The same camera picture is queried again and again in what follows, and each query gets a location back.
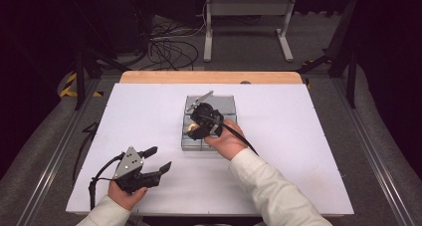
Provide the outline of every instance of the white shirt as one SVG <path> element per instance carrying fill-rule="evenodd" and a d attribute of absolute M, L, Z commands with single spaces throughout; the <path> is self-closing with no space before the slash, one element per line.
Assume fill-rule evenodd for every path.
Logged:
<path fill-rule="evenodd" d="M 311 202 L 272 165 L 245 148 L 230 162 L 229 170 L 269 226 L 331 225 Z M 78 225 L 124 225 L 130 211 L 108 196 Z"/>

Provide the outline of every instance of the floor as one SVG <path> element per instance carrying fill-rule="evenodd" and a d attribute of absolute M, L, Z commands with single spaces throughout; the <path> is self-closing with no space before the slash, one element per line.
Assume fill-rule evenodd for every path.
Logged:
<path fill-rule="evenodd" d="M 210 63 L 202 61 L 205 37 L 201 31 L 193 36 L 170 39 L 187 42 L 195 49 L 177 43 L 166 48 L 169 43 L 157 42 L 158 39 L 155 44 L 172 53 L 167 56 L 171 60 L 179 58 L 175 67 L 189 64 L 198 52 L 193 64 L 182 69 L 186 71 L 292 71 L 303 61 L 322 55 L 321 49 L 328 46 L 339 18 L 338 15 L 295 14 L 287 34 L 295 58 L 292 63 L 284 60 L 275 34 L 275 29 L 283 23 L 282 17 L 216 21 Z M 178 54 L 178 48 L 191 60 Z M 156 51 L 149 58 L 159 60 Z M 145 57 L 130 67 L 134 70 L 169 68 L 166 63 L 150 66 L 151 63 Z M 322 65 L 303 77 L 310 80 L 310 95 L 355 210 L 354 215 L 328 220 L 333 225 L 422 225 L 422 182 L 385 128 L 368 91 L 364 72 L 361 69 L 357 72 L 356 109 L 353 110 L 344 100 L 345 76 L 330 79 L 326 74 L 328 68 L 329 65 Z M 89 96 L 103 92 L 102 97 L 88 98 L 78 112 L 74 111 L 76 98 L 62 97 L 40 124 L 0 182 L 0 225 L 75 225 L 84 218 L 65 211 L 72 193 L 75 162 L 87 136 L 83 129 L 101 120 L 112 86 L 120 75 L 117 70 L 104 69 L 100 80 L 87 78 Z M 58 93 L 62 88 L 63 84 L 58 86 Z M 90 141 L 82 150 L 76 173 L 89 146 Z M 163 217 L 143 220 L 157 226 L 199 222 L 253 225 L 257 221 Z"/>

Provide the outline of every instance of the black cable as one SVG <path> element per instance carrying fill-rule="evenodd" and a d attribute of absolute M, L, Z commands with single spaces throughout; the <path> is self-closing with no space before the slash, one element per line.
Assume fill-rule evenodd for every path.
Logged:
<path fill-rule="evenodd" d="M 94 136 L 96 136 L 97 129 L 99 128 L 99 125 L 100 124 L 95 121 L 94 123 L 90 124 L 88 127 L 86 127 L 85 129 L 82 130 L 82 132 L 88 132 L 89 134 L 85 137 L 85 139 L 84 139 L 84 141 L 83 141 L 83 143 L 82 143 L 82 145 L 79 149 L 79 152 L 78 152 L 78 157 L 77 157 L 77 160 L 76 160 L 75 165 L 74 165 L 74 171 L 72 173 L 72 187 L 74 187 L 75 183 L 76 183 L 77 167 L 78 167 L 78 163 L 79 163 L 79 160 L 81 158 L 82 152 L 83 152 L 85 146 L 87 145 L 88 140 L 89 139 L 93 140 Z"/>
<path fill-rule="evenodd" d="M 209 116 L 207 116 L 207 115 L 203 115 L 203 114 L 201 114 L 200 115 L 201 117 L 204 117 L 204 118 L 208 118 L 208 119 L 211 119 L 211 120 L 213 120 L 214 121 L 214 123 L 215 124 L 217 124 L 217 125 L 222 125 L 222 126 L 224 126 L 226 129 L 228 129 L 232 134 L 234 134 L 236 137 L 238 137 L 240 140 L 242 140 L 244 143 L 246 143 L 246 145 L 248 145 L 249 146 L 249 148 L 251 148 L 252 149 L 252 151 L 254 151 L 254 153 L 256 153 L 258 156 L 259 156 L 259 154 L 258 154 L 258 152 L 257 152 L 257 150 L 255 150 L 255 148 L 254 148 L 254 146 L 252 146 L 252 144 L 242 135 L 242 134 L 240 134 L 238 131 L 236 131 L 236 129 L 234 129 L 234 128 L 232 128 L 232 127 L 230 127 L 229 125 L 227 125 L 227 124 L 225 124 L 225 123 L 223 123 L 223 121 L 219 121 L 219 122 L 216 122 L 217 120 L 215 119 L 215 118 L 212 118 L 212 117 L 209 117 Z"/>
<path fill-rule="evenodd" d="M 163 41 L 154 41 L 154 40 L 150 40 L 150 47 L 149 47 L 149 54 L 148 54 L 148 59 L 150 62 L 152 62 L 151 65 L 147 65 L 144 67 L 139 68 L 138 70 L 144 70 L 146 68 L 152 67 L 154 65 L 160 65 L 159 69 L 155 69 L 155 70 L 167 70 L 167 69 L 172 69 L 177 71 L 178 69 L 181 68 L 185 68 L 188 66 L 192 67 L 193 70 L 193 63 L 198 59 L 199 57 L 199 51 L 196 49 L 195 46 L 187 43 L 187 42 L 183 42 L 183 41 L 170 41 L 170 40 L 163 40 Z M 175 46 L 175 44 L 182 44 L 182 45 L 188 45 L 190 46 L 194 51 L 195 51 L 195 56 L 192 59 L 191 57 L 189 57 L 188 55 L 186 55 L 185 53 L 183 53 L 182 49 Z M 171 52 L 176 52 L 178 53 L 178 56 L 172 60 L 172 55 Z M 151 59 L 152 54 L 156 54 L 158 61 Z M 179 60 L 181 57 L 185 57 L 189 60 L 188 63 L 181 65 L 181 66 L 176 66 L 175 63 L 177 60 Z M 168 63 L 169 67 L 167 68 L 163 68 L 163 64 L 164 63 Z"/>
<path fill-rule="evenodd" d="M 254 146 L 252 146 L 252 144 L 242 134 L 240 134 L 234 128 L 230 127 L 229 125 L 227 125 L 227 124 L 225 124 L 223 122 L 221 122 L 220 124 L 222 126 L 226 127 L 232 134 L 234 134 L 236 137 L 238 137 L 244 143 L 246 143 L 252 149 L 252 151 L 254 151 L 259 156 L 259 154 L 258 154 L 257 150 L 255 150 Z"/>
<path fill-rule="evenodd" d="M 90 191 L 90 200 L 91 200 L 91 210 L 96 207 L 96 185 L 97 181 L 100 180 L 100 176 L 102 175 L 103 171 L 106 170 L 107 167 L 109 167 L 112 163 L 114 163 L 117 160 L 122 160 L 125 153 L 122 152 L 120 155 L 116 156 L 112 160 L 110 160 L 105 166 L 103 166 L 102 169 L 100 169 L 99 173 L 97 173 L 96 177 L 93 178 L 93 180 L 90 183 L 90 187 L 88 187 L 88 190 Z"/>

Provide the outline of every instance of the white tabletop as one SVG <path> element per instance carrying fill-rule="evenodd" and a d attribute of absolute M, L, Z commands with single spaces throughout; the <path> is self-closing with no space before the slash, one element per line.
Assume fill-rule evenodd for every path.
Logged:
<path fill-rule="evenodd" d="M 91 178 L 133 146 L 158 146 L 143 173 L 168 161 L 170 170 L 134 207 L 141 215 L 258 215 L 249 195 L 232 179 L 229 161 L 216 152 L 182 151 L 187 96 L 233 95 L 238 124 L 261 157 L 279 168 L 323 215 L 352 214 L 347 192 L 305 85 L 116 84 L 109 98 L 67 211 L 88 213 Z M 112 178 L 117 163 L 102 177 Z M 108 182 L 97 184 L 97 202 Z"/>

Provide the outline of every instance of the hand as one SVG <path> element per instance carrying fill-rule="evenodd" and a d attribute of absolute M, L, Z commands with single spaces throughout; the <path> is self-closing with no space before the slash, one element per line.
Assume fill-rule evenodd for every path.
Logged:
<path fill-rule="evenodd" d="M 226 118 L 223 121 L 228 126 L 232 127 L 238 133 L 245 136 L 240 127 L 235 124 L 232 120 Z M 226 159 L 232 160 L 232 158 L 239 153 L 242 149 L 246 148 L 246 144 L 240 140 L 236 135 L 232 134 L 227 128 L 223 126 L 223 131 L 220 137 L 207 136 L 204 138 L 205 143 L 213 146 L 217 151 Z"/>
<path fill-rule="evenodd" d="M 147 190 L 148 188 L 142 187 L 130 195 L 121 190 L 117 183 L 110 181 L 108 186 L 108 197 L 121 207 L 131 211 L 133 206 L 143 198 Z"/>

